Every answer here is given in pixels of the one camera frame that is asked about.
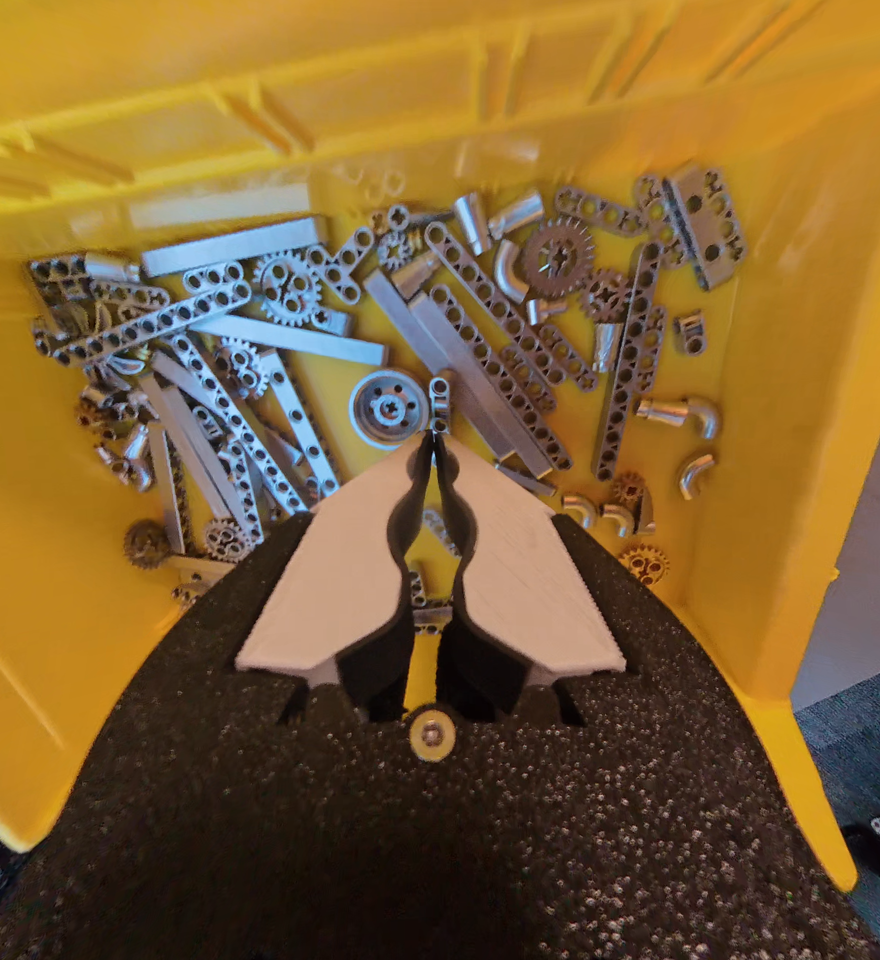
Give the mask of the yellow plastic bin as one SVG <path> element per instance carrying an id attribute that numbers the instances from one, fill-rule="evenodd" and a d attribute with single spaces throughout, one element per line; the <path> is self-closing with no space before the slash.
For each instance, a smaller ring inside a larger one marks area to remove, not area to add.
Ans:
<path id="1" fill-rule="evenodd" d="M 629 202 L 718 169 L 745 240 L 704 292 L 661 274 L 652 396 L 620 472 L 650 486 L 657 594 L 746 708 L 818 858 L 855 870 L 787 703 L 880 438 L 880 2 L 0 2 L 0 837 L 39 842 L 170 627 L 127 526 L 158 499 L 78 427 L 36 351 L 24 263 L 134 255 L 320 213 L 337 248 L 396 201 L 531 186 Z"/>

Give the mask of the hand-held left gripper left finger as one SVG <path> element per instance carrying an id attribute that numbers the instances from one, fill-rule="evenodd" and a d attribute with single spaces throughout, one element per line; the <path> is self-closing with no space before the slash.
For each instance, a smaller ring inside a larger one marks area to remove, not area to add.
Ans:
<path id="1" fill-rule="evenodd" d="M 322 686 L 394 687 L 413 646 L 406 554 L 434 434 L 419 433 L 316 507 L 235 660 Z"/>

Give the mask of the pile of silver beam parts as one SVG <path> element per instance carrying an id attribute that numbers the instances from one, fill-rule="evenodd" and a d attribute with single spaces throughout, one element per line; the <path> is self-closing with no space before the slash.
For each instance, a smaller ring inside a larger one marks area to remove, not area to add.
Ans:
<path id="1" fill-rule="evenodd" d="M 722 171 L 643 174 L 627 204 L 574 184 L 491 211 L 374 210 L 336 250 L 321 217 L 156 248 L 80 251 L 27 272 L 45 313 L 38 353 L 81 371 L 75 408 L 120 483 L 161 498 L 123 553 L 176 570 L 187 610 L 269 529 L 346 483 L 296 377 L 295 355 L 433 377 L 494 467 L 583 527 L 661 546 L 650 481 L 618 471 L 628 418 L 721 430 L 707 399 L 650 397 L 664 342 L 707 350 L 701 310 L 671 317 L 655 288 L 689 267 L 704 292 L 748 252 Z"/>

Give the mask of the silver pulley wheel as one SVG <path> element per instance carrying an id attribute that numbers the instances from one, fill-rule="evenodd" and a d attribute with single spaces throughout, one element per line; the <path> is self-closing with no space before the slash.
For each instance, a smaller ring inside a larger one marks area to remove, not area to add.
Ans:
<path id="1" fill-rule="evenodd" d="M 357 381 L 348 404 L 356 434 L 370 447 L 387 451 L 427 429 L 430 410 L 420 383 L 405 370 L 390 367 Z"/>

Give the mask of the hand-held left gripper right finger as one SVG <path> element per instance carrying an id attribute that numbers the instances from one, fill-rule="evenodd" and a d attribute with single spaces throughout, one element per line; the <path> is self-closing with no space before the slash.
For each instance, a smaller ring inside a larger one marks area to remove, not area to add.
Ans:
<path id="1" fill-rule="evenodd" d="M 453 607 L 468 637 L 457 669 L 475 687 L 548 687 L 623 673 L 614 638 L 551 507 L 453 438 L 436 438 L 446 526 L 461 556 Z"/>

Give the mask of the small gold gear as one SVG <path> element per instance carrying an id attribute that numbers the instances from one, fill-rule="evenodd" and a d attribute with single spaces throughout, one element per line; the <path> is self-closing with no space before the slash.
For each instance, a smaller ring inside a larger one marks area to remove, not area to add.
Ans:
<path id="1" fill-rule="evenodd" d="M 661 583 L 671 570 L 669 557 L 654 544 L 629 546 L 621 551 L 617 559 L 638 582 L 647 587 Z"/>

